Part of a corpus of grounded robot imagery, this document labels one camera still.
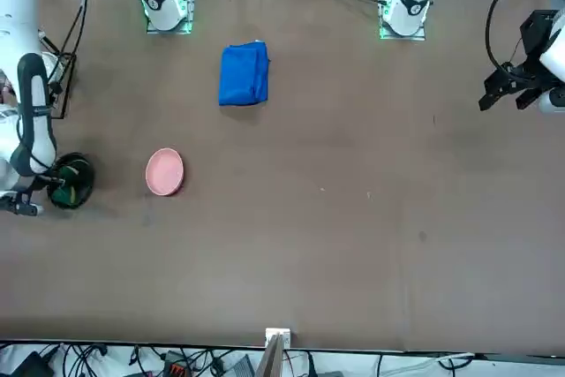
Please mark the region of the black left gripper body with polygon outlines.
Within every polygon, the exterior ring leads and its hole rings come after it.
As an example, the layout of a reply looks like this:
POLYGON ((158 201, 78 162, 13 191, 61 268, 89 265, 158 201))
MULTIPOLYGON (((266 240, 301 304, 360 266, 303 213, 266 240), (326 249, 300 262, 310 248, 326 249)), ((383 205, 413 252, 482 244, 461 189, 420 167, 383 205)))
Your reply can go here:
POLYGON ((541 69, 539 57, 550 38, 557 10, 535 10, 520 26, 526 59, 521 64, 524 75, 538 75, 541 69))

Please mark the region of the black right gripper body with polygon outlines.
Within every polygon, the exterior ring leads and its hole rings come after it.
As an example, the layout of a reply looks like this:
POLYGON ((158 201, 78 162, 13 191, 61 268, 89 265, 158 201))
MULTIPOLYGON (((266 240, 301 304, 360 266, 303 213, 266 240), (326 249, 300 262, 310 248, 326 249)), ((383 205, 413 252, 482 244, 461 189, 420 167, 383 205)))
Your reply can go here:
POLYGON ((26 192, 40 192, 45 187, 49 186, 52 182, 51 175, 49 174, 41 174, 33 176, 30 185, 27 187, 26 192))

